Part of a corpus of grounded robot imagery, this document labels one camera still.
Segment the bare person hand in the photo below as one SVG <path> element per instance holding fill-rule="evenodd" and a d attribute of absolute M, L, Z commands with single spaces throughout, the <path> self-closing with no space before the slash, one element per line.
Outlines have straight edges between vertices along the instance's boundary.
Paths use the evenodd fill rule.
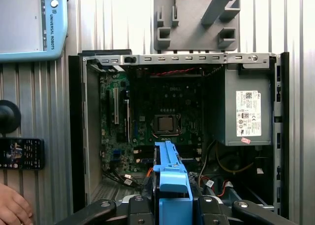
<path fill-rule="evenodd" d="M 0 224 L 33 225 L 30 204 L 9 186 L 0 184 Z"/>

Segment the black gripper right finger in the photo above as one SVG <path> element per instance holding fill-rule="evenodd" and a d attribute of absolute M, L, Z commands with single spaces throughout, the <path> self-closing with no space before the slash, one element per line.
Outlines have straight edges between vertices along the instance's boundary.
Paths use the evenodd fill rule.
<path fill-rule="evenodd" d="M 199 225 L 293 225 L 294 222 L 248 200 L 237 200 L 229 208 L 214 196 L 198 199 Z"/>

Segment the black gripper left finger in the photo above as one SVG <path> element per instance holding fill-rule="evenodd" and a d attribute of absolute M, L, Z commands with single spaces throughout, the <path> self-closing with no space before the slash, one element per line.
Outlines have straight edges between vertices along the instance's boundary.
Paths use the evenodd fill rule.
<path fill-rule="evenodd" d="M 150 200 L 132 195 L 125 203 L 100 199 L 59 221 L 59 225 L 153 225 Z"/>

